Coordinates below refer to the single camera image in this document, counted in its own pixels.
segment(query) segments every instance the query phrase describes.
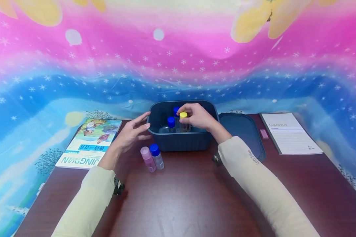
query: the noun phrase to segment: pink eraser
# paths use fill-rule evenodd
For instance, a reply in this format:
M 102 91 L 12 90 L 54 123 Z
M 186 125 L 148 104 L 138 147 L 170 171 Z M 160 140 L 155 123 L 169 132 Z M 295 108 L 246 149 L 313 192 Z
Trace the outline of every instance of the pink eraser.
M 264 140 L 269 139 L 268 134 L 266 133 L 265 129 L 261 129 L 260 132 L 262 135 L 262 139 L 264 139 Z

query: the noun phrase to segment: notebook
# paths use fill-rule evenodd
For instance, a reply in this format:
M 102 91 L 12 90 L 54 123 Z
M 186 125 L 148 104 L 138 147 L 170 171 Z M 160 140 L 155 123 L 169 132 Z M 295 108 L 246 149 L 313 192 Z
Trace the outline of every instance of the notebook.
M 323 153 L 292 113 L 260 115 L 280 155 Z
M 115 139 L 121 123 L 121 120 L 88 119 L 55 166 L 90 169 L 97 165 Z

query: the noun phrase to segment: sleeve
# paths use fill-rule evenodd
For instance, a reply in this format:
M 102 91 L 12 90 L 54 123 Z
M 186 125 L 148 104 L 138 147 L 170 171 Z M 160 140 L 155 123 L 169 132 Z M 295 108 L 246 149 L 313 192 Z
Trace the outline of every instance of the sleeve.
M 229 174 L 260 208 L 277 237 L 319 237 L 285 186 L 242 139 L 232 137 L 218 148 Z
M 51 236 L 91 237 L 111 200 L 114 178 L 113 170 L 92 167 Z

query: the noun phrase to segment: pink bottle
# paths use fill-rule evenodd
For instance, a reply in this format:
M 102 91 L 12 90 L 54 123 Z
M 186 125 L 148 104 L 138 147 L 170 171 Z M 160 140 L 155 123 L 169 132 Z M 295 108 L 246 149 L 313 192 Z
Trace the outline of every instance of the pink bottle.
M 140 152 L 144 159 L 146 167 L 148 167 L 149 172 L 153 173 L 154 171 L 156 171 L 156 164 L 154 163 L 154 160 L 153 160 L 152 154 L 149 151 L 149 148 L 144 146 L 143 148 L 141 148 Z

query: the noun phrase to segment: fabric backdrop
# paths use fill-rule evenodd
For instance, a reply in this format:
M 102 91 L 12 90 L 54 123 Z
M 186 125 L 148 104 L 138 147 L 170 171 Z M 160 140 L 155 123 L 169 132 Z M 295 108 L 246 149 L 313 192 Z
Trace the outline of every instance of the fabric backdrop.
M 356 190 L 356 0 L 0 0 L 0 236 L 86 118 L 201 99 L 294 113 Z

